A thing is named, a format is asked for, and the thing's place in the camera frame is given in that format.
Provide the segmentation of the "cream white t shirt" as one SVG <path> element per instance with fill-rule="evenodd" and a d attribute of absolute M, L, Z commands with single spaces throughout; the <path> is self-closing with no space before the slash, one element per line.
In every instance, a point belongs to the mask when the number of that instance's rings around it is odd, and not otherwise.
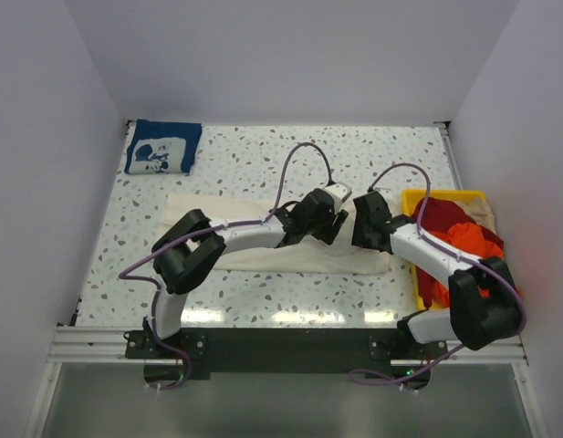
<path fill-rule="evenodd" d="M 188 193 L 168 193 L 158 235 L 165 234 L 185 214 L 200 209 L 211 219 L 247 220 L 263 216 L 272 206 L 269 200 L 234 199 Z M 389 272 L 391 256 L 386 252 L 353 246 L 355 206 L 346 201 L 349 213 L 332 245 L 306 237 L 298 245 L 280 249 L 248 249 L 222 256 L 217 270 L 272 272 L 360 274 L 380 276 Z"/>

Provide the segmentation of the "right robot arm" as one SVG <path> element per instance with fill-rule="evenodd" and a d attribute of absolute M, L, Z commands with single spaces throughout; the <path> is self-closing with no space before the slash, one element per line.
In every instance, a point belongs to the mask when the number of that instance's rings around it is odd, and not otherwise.
<path fill-rule="evenodd" d="M 524 305 L 503 259 L 469 254 L 429 233 L 420 219 L 392 215 L 378 192 L 355 198 L 354 206 L 354 246 L 401 257 L 449 291 L 448 308 L 417 311 L 397 323 L 395 346 L 403 357 L 417 358 L 428 343 L 450 339 L 479 350 L 524 328 Z"/>

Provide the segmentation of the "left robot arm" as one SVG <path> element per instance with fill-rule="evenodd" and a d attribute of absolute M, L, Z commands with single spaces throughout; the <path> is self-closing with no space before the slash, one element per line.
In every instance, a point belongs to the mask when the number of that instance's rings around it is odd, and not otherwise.
<path fill-rule="evenodd" d="M 346 184 L 334 182 L 308 193 L 291 208 L 271 210 L 263 219 L 216 220 L 200 209 L 187 213 L 152 248 L 152 266 L 163 287 L 152 301 L 147 349 L 158 358 L 177 350 L 187 294 L 202 284 L 222 256 L 285 248 L 307 236 L 331 245 L 348 218 L 342 205 L 350 196 Z"/>

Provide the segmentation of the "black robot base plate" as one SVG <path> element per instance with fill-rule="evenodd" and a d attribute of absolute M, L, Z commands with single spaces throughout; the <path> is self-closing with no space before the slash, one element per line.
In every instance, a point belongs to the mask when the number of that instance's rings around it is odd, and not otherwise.
<path fill-rule="evenodd" d="M 183 328 L 163 341 L 150 328 L 126 331 L 125 357 L 143 362 L 148 383 L 173 385 L 225 374 L 352 374 L 422 388 L 416 372 L 447 351 L 443 341 L 418 344 L 395 328 Z"/>

